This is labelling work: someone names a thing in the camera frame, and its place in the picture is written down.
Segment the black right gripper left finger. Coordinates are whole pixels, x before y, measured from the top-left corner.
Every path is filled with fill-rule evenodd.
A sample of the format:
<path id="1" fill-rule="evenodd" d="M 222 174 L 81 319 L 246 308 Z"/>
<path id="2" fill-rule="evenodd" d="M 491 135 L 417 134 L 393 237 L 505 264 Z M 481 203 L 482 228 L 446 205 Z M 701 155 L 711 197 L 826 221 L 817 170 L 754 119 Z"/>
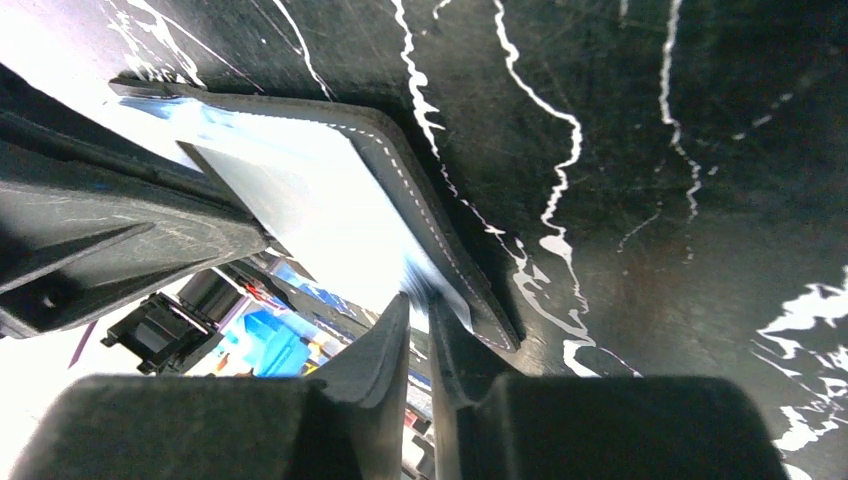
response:
<path id="1" fill-rule="evenodd" d="M 15 479 L 397 479 L 409 297 L 299 378 L 89 376 L 48 409 Z"/>

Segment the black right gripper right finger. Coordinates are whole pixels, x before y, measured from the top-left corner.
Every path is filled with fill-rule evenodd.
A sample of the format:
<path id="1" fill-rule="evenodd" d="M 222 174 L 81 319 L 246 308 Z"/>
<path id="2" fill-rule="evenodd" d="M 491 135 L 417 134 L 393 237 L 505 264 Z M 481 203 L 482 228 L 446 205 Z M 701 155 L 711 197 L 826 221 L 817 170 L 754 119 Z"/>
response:
<path id="1" fill-rule="evenodd" d="M 439 479 L 782 479 L 749 397 L 719 378 L 533 377 L 428 305 Z"/>

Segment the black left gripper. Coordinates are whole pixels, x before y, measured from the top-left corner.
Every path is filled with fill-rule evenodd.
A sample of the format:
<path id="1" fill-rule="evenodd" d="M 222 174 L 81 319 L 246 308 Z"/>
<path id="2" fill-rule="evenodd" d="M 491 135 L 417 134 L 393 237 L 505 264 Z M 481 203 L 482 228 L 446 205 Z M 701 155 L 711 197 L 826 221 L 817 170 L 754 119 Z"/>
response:
<path id="1" fill-rule="evenodd" d="M 147 152 L 1 72 L 1 333 L 84 325 L 269 237 L 203 174 Z M 183 375 L 245 301 L 214 271 L 157 292 L 100 343 L 143 375 Z"/>

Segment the black card holder wallet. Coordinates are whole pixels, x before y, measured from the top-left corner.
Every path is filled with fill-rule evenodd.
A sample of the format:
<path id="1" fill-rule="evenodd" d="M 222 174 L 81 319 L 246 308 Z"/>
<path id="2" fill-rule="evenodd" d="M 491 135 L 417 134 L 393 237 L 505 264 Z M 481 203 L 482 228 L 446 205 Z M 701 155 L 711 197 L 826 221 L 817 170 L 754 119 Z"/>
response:
<path id="1" fill-rule="evenodd" d="M 267 232 L 327 289 L 370 310 L 404 291 L 443 297 L 461 324 L 513 352 L 518 335 L 454 231 L 402 130 L 360 106 L 116 78 L 121 105 L 177 141 L 261 165 L 278 184 Z"/>

